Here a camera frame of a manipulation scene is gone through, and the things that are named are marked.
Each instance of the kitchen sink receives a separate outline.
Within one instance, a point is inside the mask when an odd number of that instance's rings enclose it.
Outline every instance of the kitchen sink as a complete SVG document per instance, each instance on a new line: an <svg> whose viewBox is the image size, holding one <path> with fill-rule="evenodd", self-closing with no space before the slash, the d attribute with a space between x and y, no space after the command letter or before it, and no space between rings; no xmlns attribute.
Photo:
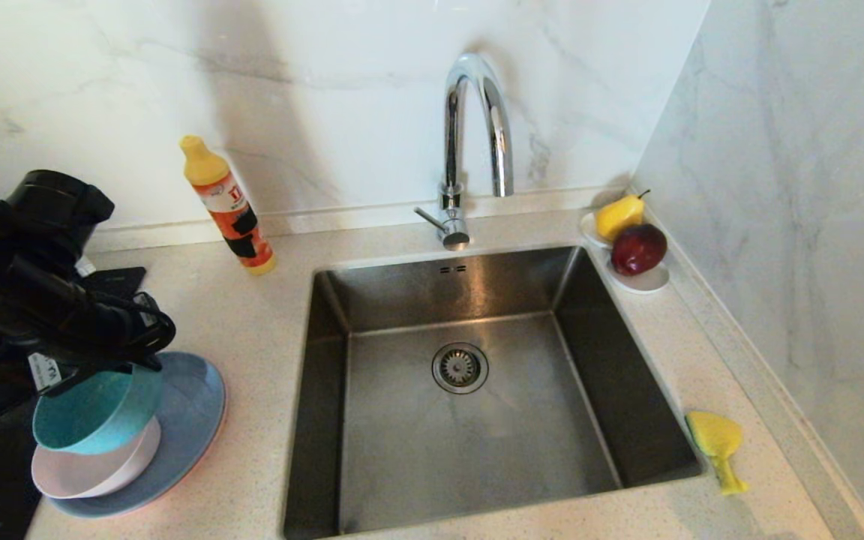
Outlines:
<svg viewBox="0 0 864 540"><path fill-rule="evenodd" d="M306 332L290 540L700 472L581 247L322 271Z"/></svg>

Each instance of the faucet lever handle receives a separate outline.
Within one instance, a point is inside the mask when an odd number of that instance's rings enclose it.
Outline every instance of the faucet lever handle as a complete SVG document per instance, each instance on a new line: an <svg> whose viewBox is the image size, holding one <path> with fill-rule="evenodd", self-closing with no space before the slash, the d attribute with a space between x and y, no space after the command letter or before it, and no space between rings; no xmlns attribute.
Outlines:
<svg viewBox="0 0 864 540"><path fill-rule="evenodd" d="M436 229L442 230L442 233L445 233L445 235L449 234L449 229L446 228L446 225L438 219L429 215L429 212L423 211L423 209L419 208L418 206L412 208L412 210L415 211L415 213L418 213L418 215L421 215L422 219L425 219L425 221L434 225Z"/></svg>

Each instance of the countertop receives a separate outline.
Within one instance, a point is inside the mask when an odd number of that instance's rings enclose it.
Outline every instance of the countertop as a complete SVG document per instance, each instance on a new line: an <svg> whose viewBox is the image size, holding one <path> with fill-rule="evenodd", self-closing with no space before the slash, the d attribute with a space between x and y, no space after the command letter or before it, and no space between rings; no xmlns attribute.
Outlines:
<svg viewBox="0 0 864 540"><path fill-rule="evenodd" d="M469 220L463 255L585 245L600 272L604 253L579 233L582 211ZM223 243L96 253L101 268L145 266L145 290L174 318L169 350L211 360L229 391L225 423L205 457L179 485L140 510L103 520L39 505L30 539L279 538L298 403L312 273L448 257L431 226L384 226L273 239L278 267L250 276ZM671 283L637 295L610 293L631 326L676 413L711 410L738 421L745 442L733 458L748 493L721 496L703 475L578 499L546 502L354 538L700 538L774 540L833 536L729 367L681 294L692 279L670 265Z"/></svg>

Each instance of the red apple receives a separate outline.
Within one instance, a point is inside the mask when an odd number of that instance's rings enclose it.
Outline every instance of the red apple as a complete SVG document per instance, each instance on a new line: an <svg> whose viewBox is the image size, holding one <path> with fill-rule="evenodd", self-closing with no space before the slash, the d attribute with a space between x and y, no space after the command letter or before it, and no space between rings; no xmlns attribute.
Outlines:
<svg viewBox="0 0 864 540"><path fill-rule="evenodd" d="M668 242L655 225L634 225L622 230L613 243L613 268L623 276L638 276L655 268L665 257Z"/></svg>

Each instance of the faucet spout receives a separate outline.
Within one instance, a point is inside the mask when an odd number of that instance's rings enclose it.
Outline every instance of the faucet spout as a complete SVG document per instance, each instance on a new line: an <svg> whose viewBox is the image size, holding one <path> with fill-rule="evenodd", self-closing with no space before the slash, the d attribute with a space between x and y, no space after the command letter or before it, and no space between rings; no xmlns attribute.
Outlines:
<svg viewBox="0 0 864 540"><path fill-rule="evenodd" d="M508 197L515 192L512 175L512 137L509 114L489 64L476 54L461 55L445 80L445 181L443 191L458 188L459 133L465 89L473 86L484 110L489 133L493 195Z"/></svg>

